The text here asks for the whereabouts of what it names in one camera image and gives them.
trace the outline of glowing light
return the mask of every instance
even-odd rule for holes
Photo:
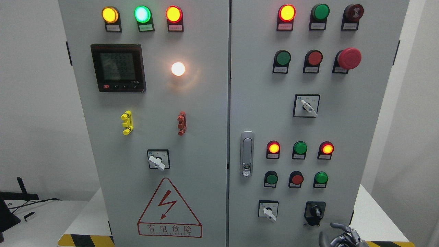
[[[332,144],[325,144],[322,147],[322,152],[324,154],[331,154],[334,151],[334,146]]]
[[[279,18],[284,22],[290,22],[296,16],[296,8],[291,4],[286,4],[279,9]]]
[[[119,13],[115,7],[108,6],[102,10],[102,18],[108,23],[115,23],[119,19]]]
[[[137,6],[134,10],[134,17],[138,22],[148,22],[151,19],[151,11],[146,6]]]
[[[181,9],[177,6],[169,6],[166,10],[166,18],[173,23],[179,22],[183,17]]]
[[[281,147],[277,143],[272,143],[268,146],[268,151],[270,151],[270,153],[277,153],[280,149]]]
[[[172,74],[176,76],[182,76],[186,72],[186,67],[181,62],[176,62],[171,67]]]

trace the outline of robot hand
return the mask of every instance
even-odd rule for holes
[[[324,232],[320,232],[320,247],[368,247],[369,245],[360,238],[354,228],[350,228],[343,224],[331,223],[332,228],[341,229],[343,234],[334,238],[329,242],[328,236]]]

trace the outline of green push button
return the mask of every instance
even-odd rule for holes
[[[268,175],[268,177],[267,177],[267,183],[269,183],[271,185],[277,183],[277,180],[278,180],[277,176],[273,175],[273,174],[272,175]]]
[[[296,142],[296,144],[294,144],[293,150],[297,154],[304,154],[308,150],[308,147],[304,142]]]
[[[328,182],[328,175],[326,174],[326,172],[321,171],[321,172],[316,174],[314,179],[319,184],[326,184]]]
[[[291,55],[286,51],[281,51],[277,54],[276,61],[280,65],[286,65],[291,61]]]
[[[329,16],[329,7],[326,4],[318,4],[313,9],[313,17],[318,21],[323,21]]]

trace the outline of electrical hazard symbol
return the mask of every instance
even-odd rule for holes
[[[169,178],[158,185],[137,228],[143,236],[203,236],[203,226]]]

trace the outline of yellow terminal connector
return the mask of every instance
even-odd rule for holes
[[[120,116],[120,119],[123,121],[122,127],[125,128],[125,130],[123,130],[123,134],[128,135],[133,131],[133,116],[131,111],[124,112],[122,116]]]

